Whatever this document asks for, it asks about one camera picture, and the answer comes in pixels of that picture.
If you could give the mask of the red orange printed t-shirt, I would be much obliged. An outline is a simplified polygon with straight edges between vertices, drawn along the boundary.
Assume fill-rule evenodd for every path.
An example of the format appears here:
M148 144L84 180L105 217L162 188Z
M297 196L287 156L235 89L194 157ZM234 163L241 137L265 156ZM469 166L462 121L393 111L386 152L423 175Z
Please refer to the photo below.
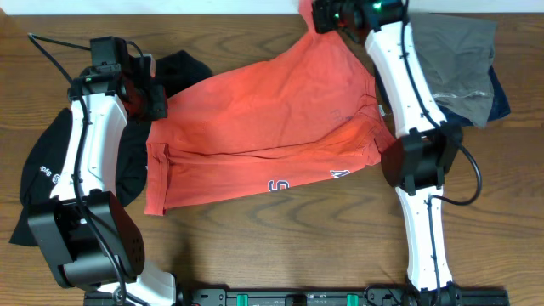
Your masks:
M176 93L147 139L145 213L286 190L376 165L393 143L375 79L334 31Z

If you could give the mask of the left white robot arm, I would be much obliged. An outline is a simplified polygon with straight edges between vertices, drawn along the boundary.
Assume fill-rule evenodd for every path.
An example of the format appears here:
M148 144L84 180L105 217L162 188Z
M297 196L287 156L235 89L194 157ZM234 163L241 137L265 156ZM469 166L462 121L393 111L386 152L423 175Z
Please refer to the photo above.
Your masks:
M28 224L57 284L87 305L174 305L174 275L145 257L143 237L116 197L122 133L131 120L165 115L149 54L96 60L69 89L71 134L57 184L30 207Z

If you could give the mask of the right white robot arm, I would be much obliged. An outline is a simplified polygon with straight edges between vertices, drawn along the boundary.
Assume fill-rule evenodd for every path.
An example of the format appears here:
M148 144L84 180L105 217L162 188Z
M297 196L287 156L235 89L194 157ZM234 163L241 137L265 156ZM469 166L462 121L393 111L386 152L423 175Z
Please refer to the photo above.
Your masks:
M395 188L409 247L407 277L420 293L452 282L442 232L445 175L455 159L459 127L447 122L422 73L413 30L401 1L314 1L320 34L349 31L370 56L394 116L395 141L382 153L382 172Z

